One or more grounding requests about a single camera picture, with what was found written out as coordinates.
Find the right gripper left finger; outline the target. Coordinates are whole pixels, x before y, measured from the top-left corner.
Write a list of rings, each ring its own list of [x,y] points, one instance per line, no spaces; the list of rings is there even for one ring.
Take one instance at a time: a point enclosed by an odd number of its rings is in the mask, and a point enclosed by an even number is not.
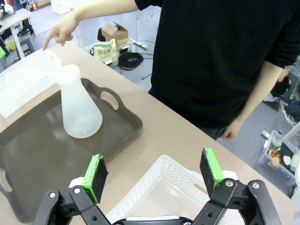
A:
[[[75,216],[81,216],[87,225],[109,225],[100,203],[108,171],[104,157],[93,155],[81,184],[69,187],[63,193],[48,190],[40,202],[33,224],[68,225]]]

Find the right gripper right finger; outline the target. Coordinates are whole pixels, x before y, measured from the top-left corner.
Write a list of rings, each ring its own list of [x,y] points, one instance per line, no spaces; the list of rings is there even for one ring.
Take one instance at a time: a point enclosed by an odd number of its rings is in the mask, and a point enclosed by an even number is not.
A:
[[[228,209],[237,210],[246,225],[280,225],[277,210],[262,180],[243,184],[226,178],[211,148],[203,148],[200,171],[209,201],[193,225],[218,225]]]

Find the person's left hand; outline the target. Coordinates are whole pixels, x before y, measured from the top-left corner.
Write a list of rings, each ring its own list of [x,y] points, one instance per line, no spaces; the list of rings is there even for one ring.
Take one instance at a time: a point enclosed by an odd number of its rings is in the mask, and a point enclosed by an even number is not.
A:
[[[225,129],[225,131],[221,134],[221,138],[224,140],[232,140],[237,137],[240,132],[240,129],[243,125],[244,121],[239,118],[232,121],[232,123]]]

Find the person's right hand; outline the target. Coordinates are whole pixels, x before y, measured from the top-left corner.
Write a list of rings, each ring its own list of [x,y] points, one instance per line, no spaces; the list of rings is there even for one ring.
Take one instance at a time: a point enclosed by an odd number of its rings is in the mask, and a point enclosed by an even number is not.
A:
[[[42,49],[45,50],[52,39],[55,39],[56,43],[61,46],[64,46],[67,41],[71,41],[73,39],[72,32],[79,22],[78,12],[73,10],[53,26],[44,41]]]

